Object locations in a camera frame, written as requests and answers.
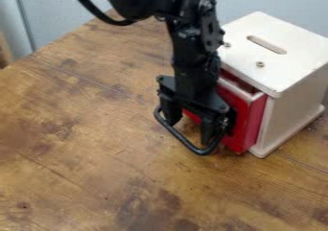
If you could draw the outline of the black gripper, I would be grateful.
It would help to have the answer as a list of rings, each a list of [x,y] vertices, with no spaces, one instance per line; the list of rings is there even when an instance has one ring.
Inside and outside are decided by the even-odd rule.
[[[173,44],[171,67],[177,98],[191,104],[216,93],[222,62],[218,48],[225,31],[217,17],[217,0],[170,0],[165,24]],[[182,119],[181,102],[161,96],[163,124],[173,127]],[[201,119],[201,144],[209,146],[226,134],[228,118]]]

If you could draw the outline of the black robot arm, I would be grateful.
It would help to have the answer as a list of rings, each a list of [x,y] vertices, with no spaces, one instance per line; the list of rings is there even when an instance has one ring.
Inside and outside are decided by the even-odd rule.
[[[104,23],[130,26],[155,17],[166,25],[173,44],[173,76],[157,77],[159,105],[154,116],[186,148],[198,155],[212,152],[234,123],[234,111],[218,95],[218,49],[225,31],[217,18],[217,0],[76,0]],[[174,128],[183,112],[201,124],[198,148]]]

